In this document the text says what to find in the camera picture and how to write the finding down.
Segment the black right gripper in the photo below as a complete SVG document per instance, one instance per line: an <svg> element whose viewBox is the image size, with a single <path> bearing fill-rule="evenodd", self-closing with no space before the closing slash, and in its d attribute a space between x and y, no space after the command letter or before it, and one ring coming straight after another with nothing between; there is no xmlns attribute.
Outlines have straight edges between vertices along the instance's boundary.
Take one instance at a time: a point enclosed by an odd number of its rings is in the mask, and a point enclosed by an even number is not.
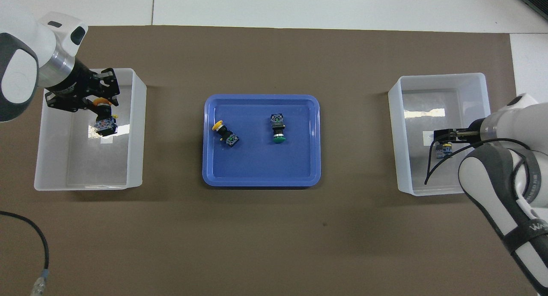
<svg viewBox="0 0 548 296"><path fill-rule="evenodd" d="M448 143L454 144L469 144L469 137L474 135L474 131L471 129L439 129L433 131L433 144L444 144L446 141Z"/></svg>

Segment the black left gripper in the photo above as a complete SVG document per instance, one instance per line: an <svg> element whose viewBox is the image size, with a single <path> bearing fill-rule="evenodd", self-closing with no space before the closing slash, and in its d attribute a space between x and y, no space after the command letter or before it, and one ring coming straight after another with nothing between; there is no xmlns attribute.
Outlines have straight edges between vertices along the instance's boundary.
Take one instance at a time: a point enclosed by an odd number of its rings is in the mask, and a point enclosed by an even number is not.
<svg viewBox="0 0 548 296"><path fill-rule="evenodd" d="M97 119L111 118L111 105L119 105L120 88L114 69L107 68L97 74L79 59L75 59L74 67L64 81L45 89L47 107L67 112L88 109L96 114ZM87 98L98 93L101 98L94 101Z"/></svg>

